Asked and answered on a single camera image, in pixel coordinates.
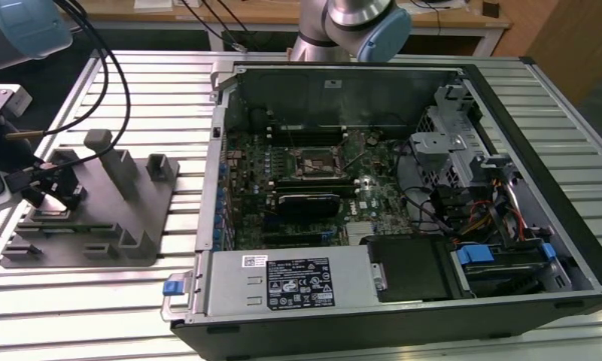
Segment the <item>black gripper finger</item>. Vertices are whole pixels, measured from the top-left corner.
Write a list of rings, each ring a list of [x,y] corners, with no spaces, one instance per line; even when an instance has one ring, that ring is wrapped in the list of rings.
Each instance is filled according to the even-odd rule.
[[[79,207],[87,191],[72,167],[42,163],[42,192],[57,199],[68,211]]]
[[[42,204],[45,198],[44,193],[32,186],[38,181],[38,173],[38,168],[26,168],[6,175],[9,191],[21,196],[34,208]]]

